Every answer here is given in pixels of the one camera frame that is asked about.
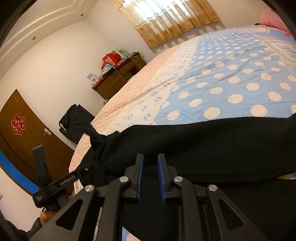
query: curtain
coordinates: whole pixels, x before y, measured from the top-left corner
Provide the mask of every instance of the curtain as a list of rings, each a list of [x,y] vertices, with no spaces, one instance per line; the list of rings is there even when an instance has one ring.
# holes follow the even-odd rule
[[[206,0],[110,0],[149,48],[191,28],[219,21]]]

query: human hand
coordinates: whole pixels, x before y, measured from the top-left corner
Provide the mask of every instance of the human hand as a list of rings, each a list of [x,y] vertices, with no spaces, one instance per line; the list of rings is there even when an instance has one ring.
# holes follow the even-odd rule
[[[56,212],[54,211],[44,211],[40,213],[40,221],[42,226],[44,226],[54,215]]]

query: bed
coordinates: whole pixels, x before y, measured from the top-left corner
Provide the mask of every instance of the bed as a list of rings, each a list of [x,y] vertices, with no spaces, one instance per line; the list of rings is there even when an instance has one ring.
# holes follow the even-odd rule
[[[220,118],[286,118],[296,113],[296,42],[264,25],[207,33],[170,48],[129,81],[93,120],[104,135],[132,125],[175,125]],[[84,135],[74,171],[90,148]],[[279,177],[294,179],[296,173]],[[75,192],[82,189],[79,181]],[[123,240],[133,240],[123,231]]]

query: blue gripper pad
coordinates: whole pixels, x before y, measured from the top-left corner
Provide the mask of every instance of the blue gripper pad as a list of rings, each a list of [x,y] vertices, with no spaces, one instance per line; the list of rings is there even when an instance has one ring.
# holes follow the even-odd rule
[[[143,176],[143,163],[144,163],[144,155],[141,155],[139,178],[138,178],[138,182],[137,182],[137,199],[138,200],[140,200],[140,185],[141,185],[141,180],[142,180],[142,176]]]
[[[157,156],[157,168],[158,168],[158,177],[159,177],[159,185],[160,185],[160,193],[163,203],[166,202],[166,187],[165,187],[165,177],[163,174],[163,166],[161,163],[160,155]]]

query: door handle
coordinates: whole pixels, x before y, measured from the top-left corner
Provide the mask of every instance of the door handle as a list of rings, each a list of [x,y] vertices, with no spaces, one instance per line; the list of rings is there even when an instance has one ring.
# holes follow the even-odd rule
[[[46,133],[47,133],[49,136],[51,136],[51,133],[48,131],[48,129],[44,128],[44,135],[43,135],[43,136],[45,136]]]

